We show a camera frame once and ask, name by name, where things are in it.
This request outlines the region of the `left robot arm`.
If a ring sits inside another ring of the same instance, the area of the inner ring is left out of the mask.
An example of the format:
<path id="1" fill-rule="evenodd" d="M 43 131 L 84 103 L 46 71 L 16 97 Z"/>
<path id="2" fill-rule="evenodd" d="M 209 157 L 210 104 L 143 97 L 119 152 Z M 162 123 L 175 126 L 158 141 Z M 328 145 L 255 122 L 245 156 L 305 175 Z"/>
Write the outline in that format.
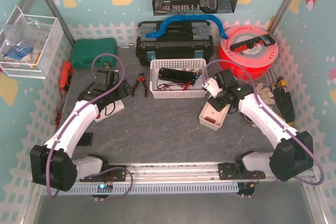
<path id="1" fill-rule="evenodd" d="M 32 181 L 51 189 L 68 191 L 74 183 L 109 172 L 108 159 L 91 154 L 72 160 L 74 150 L 88 126 L 106 108 L 130 95 L 128 84 L 113 70 L 98 70 L 94 82 L 77 97 L 75 106 L 57 132 L 30 151 Z"/>

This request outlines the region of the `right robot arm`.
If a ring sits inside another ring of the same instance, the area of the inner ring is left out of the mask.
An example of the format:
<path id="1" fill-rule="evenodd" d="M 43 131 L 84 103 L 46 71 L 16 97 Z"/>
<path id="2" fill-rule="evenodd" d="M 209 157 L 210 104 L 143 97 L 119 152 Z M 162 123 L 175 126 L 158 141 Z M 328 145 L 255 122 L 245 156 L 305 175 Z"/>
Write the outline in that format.
<path id="1" fill-rule="evenodd" d="M 252 84 L 239 84 L 230 70 L 222 70 L 204 80 L 208 103 L 221 111 L 229 106 L 246 115 L 264 133 L 274 148 L 272 153 L 250 152 L 240 156 L 245 170 L 273 173 L 286 182 L 313 167 L 313 139 L 283 121 L 256 92 Z"/>

